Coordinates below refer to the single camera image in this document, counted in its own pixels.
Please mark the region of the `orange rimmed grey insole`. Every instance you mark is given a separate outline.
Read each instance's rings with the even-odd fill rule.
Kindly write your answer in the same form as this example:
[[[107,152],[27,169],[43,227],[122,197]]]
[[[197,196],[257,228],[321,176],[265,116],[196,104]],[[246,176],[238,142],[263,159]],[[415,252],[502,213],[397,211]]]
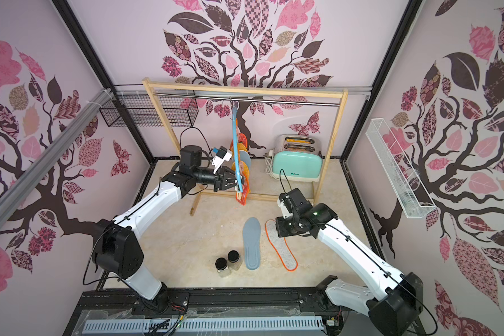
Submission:
[[[286,239],[278,236],[275,220],[270,219],[266,221],[265,231],[270,245],[275,250],[284,268],[289,272],[297,270],[298,261],[288,247]]]

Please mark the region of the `grey blue insole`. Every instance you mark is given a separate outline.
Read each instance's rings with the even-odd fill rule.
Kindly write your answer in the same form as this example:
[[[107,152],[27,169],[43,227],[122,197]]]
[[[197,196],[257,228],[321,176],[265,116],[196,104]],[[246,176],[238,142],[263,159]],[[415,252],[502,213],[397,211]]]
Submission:
[[[257,270],[260,267],[260,236],[261,226],[257,218],[246,220],[243,231],[244,262],[248,270]]]

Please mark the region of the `blue clip hanger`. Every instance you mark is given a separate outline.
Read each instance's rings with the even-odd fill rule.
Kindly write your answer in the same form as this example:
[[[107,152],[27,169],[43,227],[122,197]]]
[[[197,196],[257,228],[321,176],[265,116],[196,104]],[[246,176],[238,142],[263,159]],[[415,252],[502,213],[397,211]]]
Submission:
[[[231,100],[230,107],[232,112],[232,155],[235,162],[235,171],[239,171],[239,154],[238,154],[238,136],[237,136],[237,107]],[[237,199],[241,200],[242,193],[236,193]]]

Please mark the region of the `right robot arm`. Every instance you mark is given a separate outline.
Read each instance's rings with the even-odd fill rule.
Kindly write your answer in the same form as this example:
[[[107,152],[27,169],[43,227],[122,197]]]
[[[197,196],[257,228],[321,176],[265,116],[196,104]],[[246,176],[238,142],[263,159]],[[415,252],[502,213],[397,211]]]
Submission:
[[[413,272],[393,267],[347,228],[326,204],[313,205],[297,188],[279,195],[282,215],[275,220],[280,238],[310,235],[337,253],[364,282],[326,283],[328,301],[368,316],[383,335],[403,335],[424,309],[423,282]]]

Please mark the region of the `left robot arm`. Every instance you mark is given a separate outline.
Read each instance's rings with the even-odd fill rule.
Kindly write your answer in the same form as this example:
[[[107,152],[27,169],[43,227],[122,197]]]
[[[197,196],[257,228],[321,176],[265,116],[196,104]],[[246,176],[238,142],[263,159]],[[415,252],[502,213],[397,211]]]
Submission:
[[[211,165],[202,166],[203,149],[187,145],[180,151],[180,161],[148,196],[111,221],[97,223],[100,231],[94,239],[91,259],[96,266],[115,274],[119,280],[145,300],[161,299],[164,284],[144,263],[139,239],[154,221],[187,196],[197,184],[212,186],[214,192],[237,188],[244,190],[238,167],[238,150],[215,148]]]

